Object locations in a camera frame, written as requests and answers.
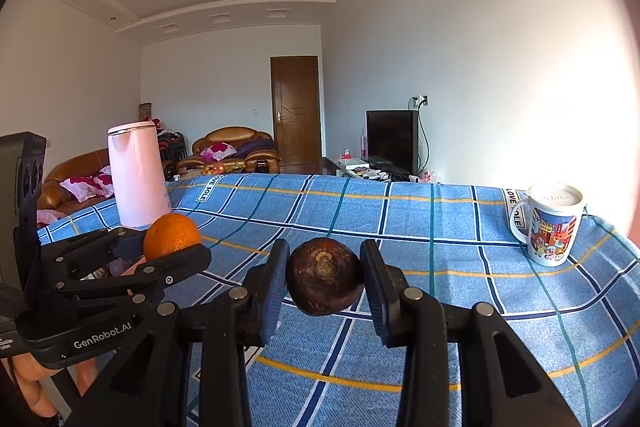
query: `orange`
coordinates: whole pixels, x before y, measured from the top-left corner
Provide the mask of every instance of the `orange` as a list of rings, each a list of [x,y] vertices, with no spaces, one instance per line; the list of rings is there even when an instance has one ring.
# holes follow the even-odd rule
[[[164,257],[200,242],[200,230],[187,216],[164,214],[146,231],[142,253],[147,261]]]

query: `brown round fruit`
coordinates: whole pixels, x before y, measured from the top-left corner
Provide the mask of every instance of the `brown round fruit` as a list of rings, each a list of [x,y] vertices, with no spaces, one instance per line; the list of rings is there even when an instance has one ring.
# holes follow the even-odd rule
[[[297,247],[287,261],[287,288],[300,311],[330,315],[348,308],[364,287],[362,265],[345,245],[316,237]]]

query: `television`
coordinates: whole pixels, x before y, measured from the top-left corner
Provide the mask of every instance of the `television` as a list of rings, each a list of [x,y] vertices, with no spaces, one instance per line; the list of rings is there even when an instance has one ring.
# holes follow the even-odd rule
[[[415,110],[367,111],[369,163],[389,164],[418,175],[418,112]]]

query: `mug handle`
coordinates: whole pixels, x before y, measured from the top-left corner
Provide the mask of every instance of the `mug handle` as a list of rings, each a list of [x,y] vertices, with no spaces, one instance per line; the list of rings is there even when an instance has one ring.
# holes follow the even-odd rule
[[[525,245],[527,244],[528,237],[524,235],[520,230],[517,229],[514,217],[516,215],[516,210],[521,206],[523,206],[523,204],[528,204],[528,203],[529,203],[529,198],[524,198],[523,200],[518,201],[518,203],[513,205],[513,208],[511,209],[511,213],[509,214],[509,228],[511,229],[511,233],[513,233],[513,235],[516,237],[518,241],[520,241],[521,243],[524,243]]]

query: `wooden door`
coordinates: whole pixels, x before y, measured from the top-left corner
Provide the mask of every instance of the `wooden door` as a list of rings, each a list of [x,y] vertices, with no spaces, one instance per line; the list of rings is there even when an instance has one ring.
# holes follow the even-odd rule
[[[271,94],[280,171],[322,173],[318,57],[271,57]]]

